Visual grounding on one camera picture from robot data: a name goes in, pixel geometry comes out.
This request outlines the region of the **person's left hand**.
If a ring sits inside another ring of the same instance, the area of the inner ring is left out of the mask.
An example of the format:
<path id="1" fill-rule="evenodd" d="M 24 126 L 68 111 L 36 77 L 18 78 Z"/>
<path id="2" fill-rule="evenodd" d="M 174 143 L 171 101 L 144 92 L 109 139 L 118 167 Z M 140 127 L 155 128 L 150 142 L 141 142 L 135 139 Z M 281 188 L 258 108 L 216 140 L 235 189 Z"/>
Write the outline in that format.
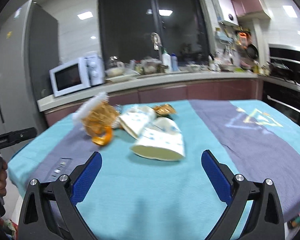
<path id="1" fill-rule="evenodd" d="M 7 163 L 6 161 L 2 161 L 2 168 L 0 170 L 0 196 L 4 197 L 6 196 L 7 190 L 6 190 L 6 185 L 7 185 Z"/>

